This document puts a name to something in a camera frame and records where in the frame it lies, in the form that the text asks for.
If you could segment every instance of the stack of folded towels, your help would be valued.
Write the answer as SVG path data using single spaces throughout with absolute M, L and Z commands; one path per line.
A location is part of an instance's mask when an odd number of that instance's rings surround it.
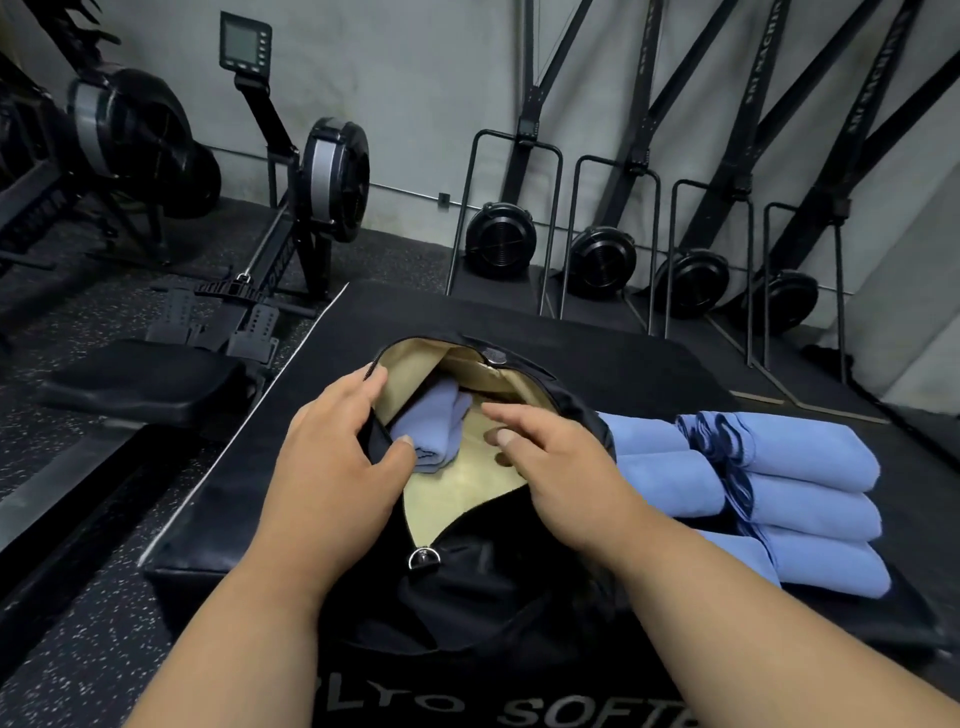
M 432 376 L 394 418 L 390 436 L 394 440 L 401 435 L 413 439 L 416 473 L 435 473 L 457 456 L 472 401 L 470 393 L 461 392 L 452 376 Z
M 780 581 L 880 598 L 890 574 L 869 542 L 880 514 L 865 493 L 874 454 L 849 427 L 752 412 L 683 415 L 678 430 L 724 464 L 743 534 L 766 546 Z
M 643 498 L 667 516 L 692 519 L 715 516 L 726 504 L 723 482 L 691 438 L 664 420 L 599 413 L 613 436 L 616 465 Z M 705 436 L 705 443 L 712 439 Z M 700 531 L 767 580 L 779 585 L 763 544 L 750 534 L 734 536 Z

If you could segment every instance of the rowing machine seat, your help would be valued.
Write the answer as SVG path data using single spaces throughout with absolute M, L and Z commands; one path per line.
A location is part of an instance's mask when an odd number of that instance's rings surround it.
M 57 409 L 122 420 L 198 427 L 248 400 L 246 368 L 222 353 L 123 339 L 54 371 L 39 400 Z

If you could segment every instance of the fingernail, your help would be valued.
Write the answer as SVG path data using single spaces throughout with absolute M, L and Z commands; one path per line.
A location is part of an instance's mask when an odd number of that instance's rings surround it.
M 506 448 L 510 444 L 510 441 L 516 436 L 517 435 L 513 430 L 503 427 L 502 429 L 498 429 L 496 431 L 496 443 L 500 447 Z

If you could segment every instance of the beige bag lining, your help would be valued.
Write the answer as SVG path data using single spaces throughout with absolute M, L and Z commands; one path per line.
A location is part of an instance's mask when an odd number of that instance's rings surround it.
M 436 473 L 413 473 L 403 491 L 403 507 L 417 546 L 429 546 L 440 533 L 471 508 L 524 485 L 514 469 L 495 462 L 499 452 L 484 433 L 498 426 L 480 411 L 486 400 L 515 401 L 556 411 L 542 388 L 521 372 L 495 369 L 469 347 L 432 339 L 406 339 L 380 357 L 390 373 L 373 405 L 377 419 L 388 425 L 434 370 L 453 375 L 469 390 L 473 404 L 464 419 L 460 452 Z

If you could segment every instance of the forearm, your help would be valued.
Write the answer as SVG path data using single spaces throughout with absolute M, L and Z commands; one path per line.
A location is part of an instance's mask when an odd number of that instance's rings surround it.
M 692 529 L 650 514 L 617 567 L 709 728 L 960 724 L 960 706 Z
M 190 621 L 126 728 L 306 728 L 321 600 L 245 559 Z

